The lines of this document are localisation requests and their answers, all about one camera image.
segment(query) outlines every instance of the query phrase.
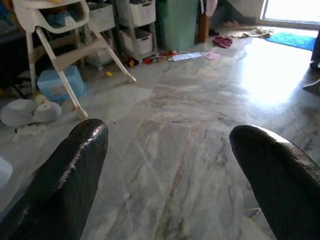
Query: blue rug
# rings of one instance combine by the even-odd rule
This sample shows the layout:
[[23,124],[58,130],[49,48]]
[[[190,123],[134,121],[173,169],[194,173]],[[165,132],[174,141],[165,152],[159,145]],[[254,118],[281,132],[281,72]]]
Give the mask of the blue rug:
[[280,32],[266,39],[269,42],[283,44],[299,49],[312,51],[316,42],[316,38],[312,36],[301,36],[291,33]]

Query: green trash bin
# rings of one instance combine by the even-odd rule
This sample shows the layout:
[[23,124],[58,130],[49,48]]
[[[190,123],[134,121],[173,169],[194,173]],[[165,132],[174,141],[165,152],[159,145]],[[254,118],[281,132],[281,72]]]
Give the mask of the green trash bin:
[[158,0],[157,26],[162,47],[181,51],[195,44],[199,0]]

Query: blue mat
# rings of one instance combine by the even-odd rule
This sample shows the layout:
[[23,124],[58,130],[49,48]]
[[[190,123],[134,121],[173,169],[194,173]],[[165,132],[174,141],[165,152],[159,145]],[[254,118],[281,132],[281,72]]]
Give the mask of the blue mat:
[[283,44],[299,49],[312,51],[316,42],[316,38],[312,36],[301,36],[291,33],[280,32],[266,39],[269,42]]

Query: marble floor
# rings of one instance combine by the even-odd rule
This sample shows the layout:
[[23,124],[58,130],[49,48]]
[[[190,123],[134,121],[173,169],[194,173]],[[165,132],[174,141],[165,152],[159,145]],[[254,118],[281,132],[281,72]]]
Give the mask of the marble floor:
[[[311,52],[234,39],[191,51],[204,57],[130,69],[129,84],[115,66],[84,71],[90,118],[109,127],[109,148],[82,240],[275,239],[231,151],[229,133],[240,124],[272,130],[320,164],[320,97],[302,90],[319,75]],[[0,156],[13,166],[0,189],[0,210],[79,122],[72,104],[37,136],[13,142],[0,129]]]

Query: wall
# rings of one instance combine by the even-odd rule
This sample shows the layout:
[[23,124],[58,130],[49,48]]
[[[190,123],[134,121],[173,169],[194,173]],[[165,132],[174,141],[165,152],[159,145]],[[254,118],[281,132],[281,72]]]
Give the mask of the wall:
[[229,0],[229,2],[245,17],[260,19],[264,0]]

